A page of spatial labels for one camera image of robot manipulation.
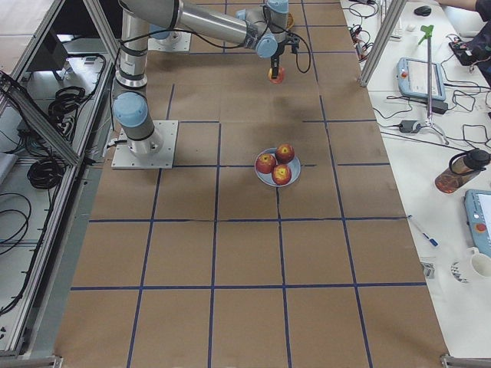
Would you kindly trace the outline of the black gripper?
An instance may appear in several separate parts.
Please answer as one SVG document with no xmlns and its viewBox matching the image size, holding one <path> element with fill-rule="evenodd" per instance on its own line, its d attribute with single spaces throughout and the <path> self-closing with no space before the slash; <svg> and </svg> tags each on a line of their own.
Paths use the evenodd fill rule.
<svg viewBox="0 0 491 368">
<path fill-rule="evenodd" d="M 280 76 L 280 63 L 279 58 L 285 52 L 285 46 L 287 45 L 287 41 L 283 40 L 277 44 L 276 52 L 271 56 L 270 59 L 270 69 L 269 69 L 269 78 L 270 79 L 278 79 Z"/>
</svg>

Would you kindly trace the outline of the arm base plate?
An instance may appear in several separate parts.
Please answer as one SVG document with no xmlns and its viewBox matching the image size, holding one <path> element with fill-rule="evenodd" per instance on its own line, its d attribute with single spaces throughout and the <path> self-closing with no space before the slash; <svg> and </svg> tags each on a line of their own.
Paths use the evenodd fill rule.
<svg viewBox="0 0 491 368">
<path fill-rule="evenodd" d="M 166 53 L 187 53 L 190 49 L 190 41 L 191 34 L 182 31 L 165 31 L 149 37 L 148 49 Z"/>
<path fill-rule="evenodd" d="M 154 120 L 153 134 L 135 141 L 121 130 L 111 167 L 113 169 L 172 169 L 179 122 Z"/>
</svg>

